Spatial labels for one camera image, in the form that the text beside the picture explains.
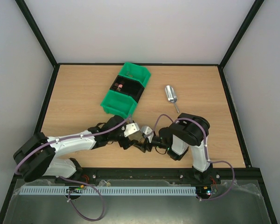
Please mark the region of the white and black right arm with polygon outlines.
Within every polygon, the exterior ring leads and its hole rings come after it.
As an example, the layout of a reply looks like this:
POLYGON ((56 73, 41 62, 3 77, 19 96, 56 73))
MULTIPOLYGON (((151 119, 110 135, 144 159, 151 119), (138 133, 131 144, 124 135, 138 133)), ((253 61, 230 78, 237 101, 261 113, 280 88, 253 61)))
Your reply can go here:
POLYGON ((195 169, 194 177, 203 183, 210 178, 206 149, 209 128, 210 124, 205 118, 181 113, 172 124, 161 128, 157 135, 148 126, 143 127, 141 132, 144 141, 137 141, 134 146, 144 153, 150 152, 153 147, 165 149, 166 154, 175 161, 181 160, 190 149, 195 169))

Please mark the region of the black bin with lollipops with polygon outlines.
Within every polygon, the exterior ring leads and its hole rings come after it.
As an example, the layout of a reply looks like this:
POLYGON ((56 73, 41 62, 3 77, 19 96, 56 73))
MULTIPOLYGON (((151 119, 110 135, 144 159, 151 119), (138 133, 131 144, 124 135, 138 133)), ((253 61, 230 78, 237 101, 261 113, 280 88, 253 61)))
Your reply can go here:
POLYGON ((109 90, 130 96, 138 103, 144 89, 139 81, 117 75, 109 90))

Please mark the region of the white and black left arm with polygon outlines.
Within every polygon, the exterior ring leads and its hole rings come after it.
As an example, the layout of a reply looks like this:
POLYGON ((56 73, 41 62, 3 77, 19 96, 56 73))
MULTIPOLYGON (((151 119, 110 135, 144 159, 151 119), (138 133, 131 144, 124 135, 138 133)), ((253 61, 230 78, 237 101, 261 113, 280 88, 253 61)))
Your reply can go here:
POLYGON ((46 136, 35 133, 13 155, 16 163, 15 174, 26 182, 42 176, 73 177, 78 171, 74 159, 61 159, 61 156, 104 147, 109 142, 118 142, 124 149, 129 147, 129 137, 139 131, 139 126, 130 118, 119 115, 107 122, 98 123, 82 132, 66 136, 46 136))

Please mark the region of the white round jar lid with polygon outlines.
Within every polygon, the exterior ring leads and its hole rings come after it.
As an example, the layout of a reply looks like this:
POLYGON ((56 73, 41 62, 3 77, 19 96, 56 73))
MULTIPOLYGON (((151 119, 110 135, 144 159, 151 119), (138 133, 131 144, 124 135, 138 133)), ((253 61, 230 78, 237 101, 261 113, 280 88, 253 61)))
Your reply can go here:
POLYGON ((143 133, 142 132, 136 132, 129 136, 130 140, 135 140, 137 142, 141 142, 143 140, 143 133))

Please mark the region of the silver metal scoop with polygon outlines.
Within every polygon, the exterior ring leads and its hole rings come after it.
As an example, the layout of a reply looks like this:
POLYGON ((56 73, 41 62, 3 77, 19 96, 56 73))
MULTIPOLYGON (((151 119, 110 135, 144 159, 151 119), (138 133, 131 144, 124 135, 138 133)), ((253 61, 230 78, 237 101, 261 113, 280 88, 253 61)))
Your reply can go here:
POLYGON ((179 108, 178 108, 178 106, 176 104, 176 102, 177 102, 177 95, 175 94, 175 91, 174 91, 173 87, 170 86, 170 85, 166 85, 165 86, 165 93, 166 93, 168 101, 175 106, 177 113, 179 113, 180 110, 179 110, 179 108))

